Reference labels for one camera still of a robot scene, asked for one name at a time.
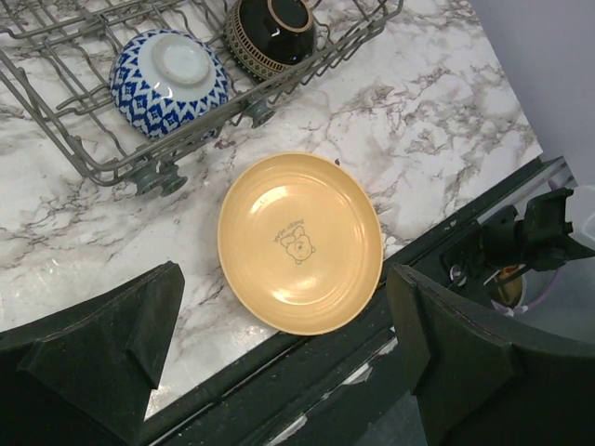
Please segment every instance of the marble countertop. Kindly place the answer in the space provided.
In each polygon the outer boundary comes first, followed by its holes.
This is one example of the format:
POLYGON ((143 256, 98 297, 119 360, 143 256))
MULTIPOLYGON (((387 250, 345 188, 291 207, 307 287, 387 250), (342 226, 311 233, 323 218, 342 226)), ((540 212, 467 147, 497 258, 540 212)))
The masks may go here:
MULTIPOLYGON (((54 4, 58 15, 72 13, 69 2, 54 4)), ((352 8, 330 5, 332 20, 352 19, 352 8)), ((55 81, 26 44, 9 40, 0 36, 2 48, 33 85, 55 81)), ((109 69, 104 54, 92 56, 109 69)), ((83 130, 99 151, 104 136, 83 130)), ((383 34, 264 126, 228 126, 185 158, 180 173, 190 181, 167 198, 82 180, 4 85, 0 140, 0 331, 167 260, 180 264, 182 307, 147 415, 274 334, 234 297, 217 253, 221 202, 255 161, 282 151, 338 160, 369 194, 390 256, 541 153, 480 22, 456 0, 405 0, 383 34)))

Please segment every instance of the bowl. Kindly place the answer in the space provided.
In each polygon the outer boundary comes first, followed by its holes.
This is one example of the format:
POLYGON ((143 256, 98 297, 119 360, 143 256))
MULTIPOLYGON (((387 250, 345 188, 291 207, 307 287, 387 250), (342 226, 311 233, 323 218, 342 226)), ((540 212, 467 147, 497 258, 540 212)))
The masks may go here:
POLYGON ((229 81, 207 45, 181 31, 150 30, 114 61, 110 92, 122 116, 155 140, 227 102, 229 81))
POLYGON ((316 50, 314 17, 303 0, 238 0, 225 22, 231 53, 259 81, 316 50))
POLYGON ((281 153, 245 170, 218 221, 223 273, 254 315, 294 335, 352 321, 382 270, 382 232, 362 187, 332 161, 281 153))

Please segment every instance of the plate rim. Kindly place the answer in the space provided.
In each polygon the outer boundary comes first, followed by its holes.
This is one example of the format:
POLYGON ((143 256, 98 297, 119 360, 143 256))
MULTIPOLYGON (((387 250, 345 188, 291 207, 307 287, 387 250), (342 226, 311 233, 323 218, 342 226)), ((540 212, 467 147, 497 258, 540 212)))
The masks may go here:
POLYGON ((304 152, 304 151, 284 151, 282 153, 274 153, 272 155, 268 155, 265 156, 264 158, 261 158, 260 160, 256 161, 255 163, 249 165, 244 172, 242 172, 238 178, 236 178, 233 183, 231 184, 230 188, 228 189, 228 191, 225 194, 225 198, 223 199, 223 203, 221 204, 221 208, 219 210, 219 217, 218 217, 218 223, 217 223, 217 252, 218 252, 218 257, 219 257, 219 264, 221 265, 221 269, 223 270, 223 275, 225 277, 225 281, 227 282, 227 284, 230 286, 231 291, 233 292, 233 294, 235 295, 235 297, 242 303, 242 305, 248 310, 250 311, 250 313, 252 313, 257 319, 267 323, 270 327, 279 330, 280 332, 283 333, 288 333, 291 335, 302 335, 302 336, 315 336, 315 335, 324 335, 327 333, 331 333, 334 332, 335 330, 347 325, 348 323, 350 323, 351 321, 353 321, 355 318, 357 318, 362 311, 364 310, 364 308, 368 305, 368 303, 370 302, 370 300, 372 299, 372 296, 374 295, 374 292, 377 289, 377 283, 380 279, 380 274, 382 273, 382 262, 384 261, 384 243, 382 242, 382 228, 380 227, 380 220, 378 218, 378 214, 376 212, 376 209, 374 208, 374 205, 372 204, 372 201, 370 200, 370 197, 368 196, 368 194, 366 193, 366 191, 364 190, 364 188, 362 187, 362 185, 360 184, 360 182, 352 175, 350 174, 347 170, 345 170, 344 168, 342 168, 340 165, 335 164, 334 162, 332 162, 331 160, 329 160, 328 158, 325 158, 321 155, 315 154, 315 153, 308 153, 308 152, 304 152), (376 285, 374 286, 373 289, 370 290, 369 292, 369 296, 363 301, 363 303, 361 304, 361 306, 357 309, 357 311, 355 311, 353 313, 353 315, 351 317, 349 317, 347 320, 343 321, 342 323, 336 324, 333 327, 324 329, 324 330, 316 330, 316 331, 287 331, 285 328, 280 327, 278 324, 275 323, 271 323, 270 321, 267 320, 267 318, 262 317, 261 315, 259 315, 257 312, 255 312, 253 309, 250 308, 250 306, 246 303, 246 301, 240 296, 239 293, 237 293, 237 290, 235 289, 233 283, 231 283, 230 279, 229 279, 229 275, 227 273, 228 269, 225 266, 225 260, 224 260, 224 256, 221 255, 221 219, 224 215, 224 211, 226 209, 226 206, 229 202, 229 197, 232 195, 233 191, 235 190, 235 188, 237 187, 237 185, 240 183, 241 179, 243 177, 245 177, 250 171, 252 171, 253 169, 257 168, 259 165, 274 159, 274 158, 281 158, 281 157, 285 157, 285 156, 304 156, 304 157, 311 157, 311 158, 316 158, 319 161, 323 161, 327 164, 331 164, 334 168, 336 168, 339 172, 341 172, 343 175, 347 176, 347 178, 357 187, 357 189, 360 190, 360 192, 364 195, 365 200, 367 201, 367 204, 370 208, 370 211, 372 212, 372 214, 374 215, 374 219, 376 221, 376 226, 378 229, 378 239, 380 240, 380 259, 377 262, 377 274, 376 274, 376 280, 375 283, 376 285))

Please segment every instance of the blue diamond pattern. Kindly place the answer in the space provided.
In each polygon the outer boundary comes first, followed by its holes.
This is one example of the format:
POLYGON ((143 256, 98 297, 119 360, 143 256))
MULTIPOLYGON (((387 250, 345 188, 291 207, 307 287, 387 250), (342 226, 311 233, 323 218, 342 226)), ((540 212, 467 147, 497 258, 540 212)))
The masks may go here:
MULTIPOLYGON (((110 89, 116 109, 140 132, 150 139, 158 139, 191 122, 228 100, 229 82, 217 55, 202 42, 187 33, 175 30, 151 30, 141 33, 128 42, 112 66, 110 89), (142 80, 139 52, 150 37, 158 34, 179 34, 201 45, 215 64, 216 81, 213 89, 200 100, 191 102, 164 98, 142 80)), ((211 138, 214 129, 204 138, 211 138)))

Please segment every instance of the gray wall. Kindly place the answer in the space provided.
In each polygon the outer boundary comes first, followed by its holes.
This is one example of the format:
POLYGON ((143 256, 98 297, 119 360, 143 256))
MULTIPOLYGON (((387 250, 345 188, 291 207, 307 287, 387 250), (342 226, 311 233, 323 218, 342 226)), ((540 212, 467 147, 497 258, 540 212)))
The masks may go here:
POLYGON ((595 183, 595 0, 470 0, 544 150, 595 183))

